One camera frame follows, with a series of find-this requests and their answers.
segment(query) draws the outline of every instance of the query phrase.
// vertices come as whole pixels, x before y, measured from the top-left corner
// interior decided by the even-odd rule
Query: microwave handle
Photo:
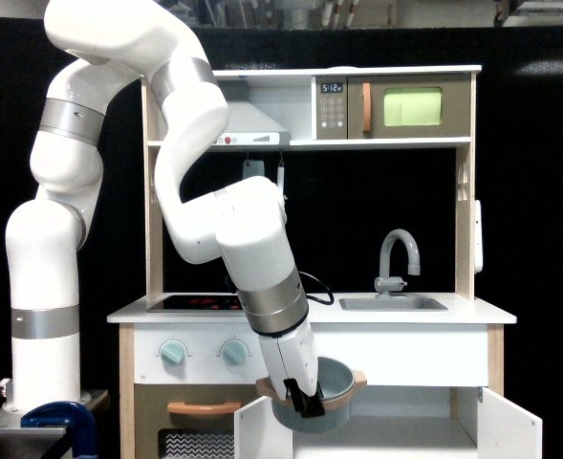
[[[372,98],[370,94],[370,83],[361,85],[362,99],[364,100],[364,125],[362,132],[370,132],[370,120],[372,115]]]
[[[172,414],[217,415],[232,414],[241,407],[240,402],[226,402],[225,404],[186,404],[173,402],[168,404],[168,412]]]

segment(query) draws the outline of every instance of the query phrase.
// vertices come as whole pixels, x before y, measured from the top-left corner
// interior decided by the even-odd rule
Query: toy kitchen
[[[230,122],[212,151],[455,150],[455,291],[399,293],[391,246],[406,247],[409,274],[420,268],[399,229],[381,248],[376,289],[308,300],[317,355],[353,370],[349,400],[329,410],[343,419],[327,412],[316,430],[288,428],[274,393],[262,395],[269,372],[243,296],[164,290],[153,177],[166,126],[143,81],[146,296],[108,317],[119,325],[122,459],[542,457],[542,421],[503,397],[504,325],[516,317],[474,296],[480,70],[214,72]]]

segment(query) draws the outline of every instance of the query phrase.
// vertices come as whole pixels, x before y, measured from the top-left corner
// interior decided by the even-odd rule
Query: faucet
[[[392,247],[398,239],[404,243],[408,253],[408,273],[410,275],[419,275],[422,270],[419,261],[419,249],[417,249],[415,238],[404,229],[390,231],[380,248],[379,277],[375,279],[375,290],[379,292],[377,297],[389,295],[389,292],[399,292],[406,285],[406,282],[401,277],[389,276],[389,259]]]

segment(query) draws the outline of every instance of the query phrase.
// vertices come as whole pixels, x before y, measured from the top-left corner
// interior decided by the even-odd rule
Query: knob
[[[222,359],[224,359],[228,365],[242,365],[248,353],[247,346],[239,339],[226,341],[222,346]]]
[[[182,342],[172,339],[160,348],[160,358],[167,365],[179,365],[185,357],[185,346]]]

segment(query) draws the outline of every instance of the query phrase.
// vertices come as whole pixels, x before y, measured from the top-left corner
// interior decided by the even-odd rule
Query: sink
[[[343,298],[339,302],[340,307],[345,311],[381,311],[388,313],[448,311],[435,299],[416,296],[386,295],[379,298]]]

